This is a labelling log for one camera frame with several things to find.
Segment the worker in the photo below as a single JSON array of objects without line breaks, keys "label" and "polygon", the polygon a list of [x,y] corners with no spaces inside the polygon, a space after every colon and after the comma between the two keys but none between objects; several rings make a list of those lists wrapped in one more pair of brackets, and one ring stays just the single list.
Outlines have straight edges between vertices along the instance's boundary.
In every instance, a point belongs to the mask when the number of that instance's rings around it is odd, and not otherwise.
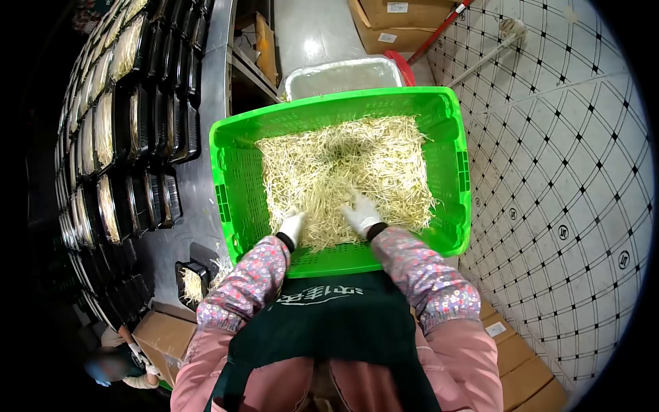
[{"label": "worker", "polygon": [[305,213],[285,218],[199,304],[172,411],[503,410],[476,288],[370,199],[354,205],[384,271],[284,280]]},{"label": "worker", "polygon": [[142,354],[125,325],[116,332],[109,326],[105,329],[101,347],[85,362],[85,370],[103,386],[122,380],[133,388],[154,389],[160,383],[158,368]]}]

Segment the black plastic tray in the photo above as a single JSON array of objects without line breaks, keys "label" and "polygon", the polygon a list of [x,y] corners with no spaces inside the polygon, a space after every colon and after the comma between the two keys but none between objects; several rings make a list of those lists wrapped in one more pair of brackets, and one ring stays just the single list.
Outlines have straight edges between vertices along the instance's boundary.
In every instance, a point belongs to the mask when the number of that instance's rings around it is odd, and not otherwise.
[{"label": "black plastic tray", "polygon": [[176,6],[176,0],[160,0],[154,16],[151,18],[152,22],[158,22],[169,29],[171,26],[172,14],[174,7]]},{"label": "black plastic tray", "polygon": [[152,119],[156,131],[156,154],[162,159],[168,159],[173,151],[173,139],[169,138],[167,94],[156,88],[152,98]]},{"label": "black plastic tray", "polygon": [[[81,150],[79,159],[82,160],[82,175],[80,176],[81,180],[89,180],[96,174],[98,174],[98,171],[100,170],[100,164],[98,163],[98,157],[96,156],[96,151],[94,150],[94,144],[96,143],[95,140],[95,133],[94,133],[94,110],[88,110],[87,114],[82,118],[82,122],[80,123],[80,134],[79,134],[79,141],[80,145],[78,148]],[[89,151],[91,151],[92,155],[92,164],[91,168],[92,170],[85,170],[85,161],[86,157],[84,156],[85,153],[85,148],[88,148]]]},{"label": "black plastic tray", "polygon": [[108,243],[101,245],[100,249],[105,254],[113,279],[122,278],[125,274],[130,273],[130,262],[122,245]]},{"label": "black plastic tray", "polygon": [[192,36],[190,37],[190,48],[199,56],[203,56],[206,51],[206,40],[208,38],[208,17],[203,15],[197,20]]},{"label": "black plastic tray", "polygon": [[[96,146],[98,144],[97,139],[100,138],[100,136],[98,133],[96,133],[96,130],[94,130],[94,155],[96,157],[96,161],[98,162],[98,174],[100,175],[115,167],[115,165],[124,164],[126,162],[128,148],[130,147],[130,141],[125,140],[126,136],[123,134],[122,130],[124,127],[123,122],[125,121],[125,115],[128,114],[128,110],[125,107],[125,99],[121,95],[122,84],[125,84],[124,80],[121,80],[118,84],[113,85],[111,89],[106,90],[101,95],[101,99],[112,99],[110,104],[110,141],[112,143],[112,160],[110,160],[107,165],[101,164],[101,162],[98,160],[98,151],[96,150]],[[94,109],[94,120],[97,119],[96,112],[100,109],[100,104],[97,105]],[[100,119],[101,113],[100,111],[98,113],[98,119]]]},{"label": "black plastic tray", "polygon": [[174,30],[170,30],[166,35],[165,43],[162,50],[162,75],[160,84],[164,90],[174,91],[176,83],[176,64],[179,58],[179,47],[181,41]]},{"label": "black plastic tray", "polygon": [[[136,0],[132,0],[132,1],[128,2],[128,5],[126,5],[124,7],[126,7],[126,8],[130,7],[130,4],[134,3],[135,1]],[[128,20],[130,20],[130,19],[134,18],[135,16],[139,15],[140,13],[145,13],[147,15],[147,17],[151,18],[151,16],[154,15],[154,12],[158,9],[158,3],[159,3],[159,0],[147,0],[146,4],[141,9],[134,12],[134,14],[132,16],[129,16],[127,14],[126,18]],[[122,23],[122,26],[125,27],[125,26],[127,26],[127,24],[124,22],[124,23]]]},{"label": "black plastic tray", "polygon": [[176,3],[174,4],[174,8],[172,9],[171,12],[171,20],[169,24],[172,30],[176,31],[179,34],[183,31],[183,27],[185,25],[185,17],[191,7],[192,7],[191,0],[176,1]]},{"label": "black plastic tray", "polygon": [[167,161],[173,162],[187,155],[186,136],[183,130],[185,120],[185,101],[181,101],[175,94],[167,97],[167,150],[170,155]]},{"label": "black plastic tray", "polygon": [[[110,205],[108,205],[108,209],[111,210],[113,216],[106,216],[103,212],[103,208],[100,207],[101,182],[106,178],[110,191]],[[105,221],[107,219],[113,218],[117,224],[117,234],[119,237],[115,241],[111,239],[108,230],[106,230],[105,224],[103,224],[103,232],[105,233],[105,238],[107,239],[108,243],[121,245],[123,241],[132,233],[128,192],[126,191],[123,175],[120,175],[119,173],[106,173],[105,175],[102,175],[99,177],[98,183],[96,184],[96,193],[98,196],[101,220]]]},{"label": "black plastic tray", "polygon": [[161,79],[163,76],[163,48],[169,30],[164,23],[155,21],[151,25],[151,44],[149,45],[149,64],[146,67],[147,78]]},{"label": "black plastic tray", "polygon": [[154,292],[149,289],[149,287],[146,285],[144,282],[144,277],[142,277],[142,274],[135,274],[132,276],[132,281],[135,283],[135,287],[137,288],[137,292],[139,292],[140,297],[144,301],[144,303],[149,303],[151,298],[154,296]]},{"label": "black plastic tray", "polygon": [[188,100],[195,109],[199,108],[202,99],[202,62],[194,54],[190,52],[188,56]]},{"label": "black plastic tray", "polygon": [[179,302],[184,304],[186,307],[188,307],[191,310],[196,310],[197,306],[199,303],[193,303],[185,299],[183,296],[185,296],[185,283],[183,282],[183,275],[181,273],[181,269],[183,268],[188,268],[192,270],[194,273],[199,275],[202,281],[202,296],[206,296],[208,294],[208,288],[210,284],[210,272],[208,269],[201,265],[198,262],[192,261],[192,262],[176,262],[174,265],[174,268],[176,270],[176,285],[179,290]]},{"label": "black plastic tray", "polygon": [[130,220],[132,223],[131,236],[139,239],[145,231],[149,230],[150,226],[144,180],[140,177],[133,177],[132,175],[127,175],[125,179],[130,206]]},{"label": "black plastic tray", "polygon": [[112,307],[117,314],[119,314],[122,323],[126,323],[136,318],[137,310],[132,307],[130,301],[120,287],[109,287],[107,289],[107,297],[109,297]]},{"label": "black plastic tray", "polygon": [[[134,94],[136,84],[130,78],[124,78],[118,81],[112,89],[112,139],[113,149],[115,152],[113,164],[122,164],[129,160],[131,149],[131,131],[130,131],[130,98]],[[143,140],[146,140],[148,146],[148,138],[142,138],[142,129],[140,128],[143,116],[143,111],[138,110],[138,150],[140,154]]]},{"label": "black plastic tray", "polygon": [[149,212],[149,230],[154,231],[162,221],[162,207],[160,199],[160,187],[158,185],[158,175],[145,169],[142,172],[142,181],[146,191],[147,211]]},{"label": "black plastic tray", "polygon": [[89,250],[81,250],[80,261],[82,263],[82,277],[87,283],[86,287],[94,295],[100,295],[105,291],[105,279],[104,276],[100,274],[100,271],[96,265],[96,258]]},{"label": "black plastic tray", "polygon": [[[135,51],[135,56],[132,62],[132,66],[130,70],[128,70],[126,73],[115,73],[113,70],[113,64],[116,62],[119,58],[119,42],[121,39],[121,36],[126,33],[126,30],[128,27],[130,27],[132,24],[138,24],[140,25],[139,27],[139,36],[138,36],[138,41],[137,41],[137,46],[136,46],[136,51]],[[113,82],[118,82],[122,78],[126,76],[134,76],[135,72],[142,72],[145,71],[148,68],[148,59],[149,59],[149,45],[151,44],[150,41],[150,36],[151,36],[151,23],[149,21],[149,18],[146,13],[141,12],[138,13],[135,17],[133,17],[128,24],[125,24],[125,27],[122,29],[122,32],[117,36],[117,40],[115,40],[115,51],[114,51],[114,56],[112,57],[112,63],[110,63],[110,68],[109,68],[109,75],[110,79]]]},{"label": "black plastic tray", "polygon": [[158,177],[161,193],[162,222],[160,227],[169,229],[183,217],[181,199],[179,198],[179,184],[176,180],[176,171],[172,167],[163,168]]},{"label": "black plastic tray", "polygon": [[203,13],[206,18],[210,18],[211,13],[213,12],[213,5],[215,0],[198,0],[197,7],[199,11]]},{"label": "black plastic tray", "polygon": [[201,133],[199,131],[199,113],[190,102],[186,103],[183,119],[185,145],[179,150],[181,155],[173,163],[181,164],[195,160],[201,154]]},{"label": "black plastic tray", "polygon": [[96,304],[98,305],[98,308],[101,310],[102,314],[105,316],[105,319],[101,319],[101,320],[110,323],[109,326],[111,326],[115,330],[118,330],[121,327],[121,325],[123,325],[124,320],[115,309],[115,305],[113,304],[109,296],[104,295],[103,297],[99,297],[98,299],[96,299]]},{"label": "black plastic tray", "polygon": [[94,240],[94,246],[91,249],[94,249],[96,245],[105,242],[105,229],[103,228],[103,222],[101,221],[101,214],[98,208],[96,185],[94,183],[84,184],[78,195],[82,195],[83,198],[85,212]]},{"label": "black plastic tray", "polygon": [[187,42],[180,40],[179,52],[176,60],[176,77],[174,79],[174,91],[179,96],[186,96],[188,93],[188,57],[190,51]]},{"label": "black plastic tray", "polygon": [[144,302],[142,301],[142,297],[137,291],[132,279],[129,278],[121,281],[121,287],[123,288],[125,295],[128,297],[130,305],[134,307],[137,312],[140,312],[144,306]]},{"label": "black plastic tray", "polygon": [[188,8],[183,19],[183,28],[181,29],[181,38],[189,42],[194,34],[194,27],[197,25],[197,20],[201,17],[201,12],[195,9],[194,5]]}]

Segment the woman's left arm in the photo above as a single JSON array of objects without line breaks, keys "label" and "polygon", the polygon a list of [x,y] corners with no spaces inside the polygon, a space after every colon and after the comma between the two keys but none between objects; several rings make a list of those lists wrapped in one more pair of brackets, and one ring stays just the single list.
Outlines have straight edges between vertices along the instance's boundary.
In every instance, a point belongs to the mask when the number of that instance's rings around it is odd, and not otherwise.
[{"label": "woman's left arm", "polygon": [[277,295],[291,262],[281,238],[279,233],[264,237],[197,306],[198,329],[176,377],[172,411],[203,409],[226,363],[231,338]]},{"label": "woman's left arm", "polygon": [[290,263],[289,248],[279,237],[261,239],[219,287],[199,303],[199,328],[238,332],[275,297]]}]

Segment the pile of bean sprouts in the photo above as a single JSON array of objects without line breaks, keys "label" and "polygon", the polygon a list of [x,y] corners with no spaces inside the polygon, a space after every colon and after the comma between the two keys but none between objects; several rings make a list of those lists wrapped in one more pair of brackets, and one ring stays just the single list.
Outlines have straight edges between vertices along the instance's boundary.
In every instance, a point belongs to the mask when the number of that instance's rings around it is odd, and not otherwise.
[{"label": "pile of bean sprouts", "polygon": [[373,200],[390,225],[416,232],[428,227],[435,200],[426,183],[425,142],[410,116],[365,117],[259,140],[270,227],[277,231],[295,207],[308,212],[300,246],[318,252],[359,243],[363,238],[340,211],[351,189]]}]

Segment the white glove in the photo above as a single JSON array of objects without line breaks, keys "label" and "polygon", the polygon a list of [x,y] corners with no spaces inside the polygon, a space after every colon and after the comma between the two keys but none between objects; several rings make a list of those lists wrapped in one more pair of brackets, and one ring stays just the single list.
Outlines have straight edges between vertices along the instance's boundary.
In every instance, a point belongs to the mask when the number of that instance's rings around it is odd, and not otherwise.
[{"label": "white glove", "polygon": [[279,231],[289,237],[294,247],[297,247],[297,238],[300,235],[305,217],[306,212],[298,212],[296,208],[291,208],[286,214],[284,221],[281,222]]},{"label": "white glove", "polygon": [[137,356],[137,357],[140,356],[140,353],[142,352],[142,349],[138,346],[137,343],[135,343],[135,342],[129,343],[128,347],[135,354],[135,356]]},{"label": "white glove", "polygon": [[157,376],[157,375],[160,374],[160,371],[158,370],[158,368],[156,368],[154,365],[151,365],[150,363],[148,363],[145,366],[145,369],[146,369],[146,373],[148,373],[150,375],[156,375]]},{"label": "white glove", "polygon": [[355,209],[353,210],[344,204],[341,206],[341,213],[348,219],[348,223],[357,233],[366,237],[366,229],[380,223],[382,217],[375,210],[375,203],[372,200],[357,191],[352,191],[352,194],[355,197]]}]

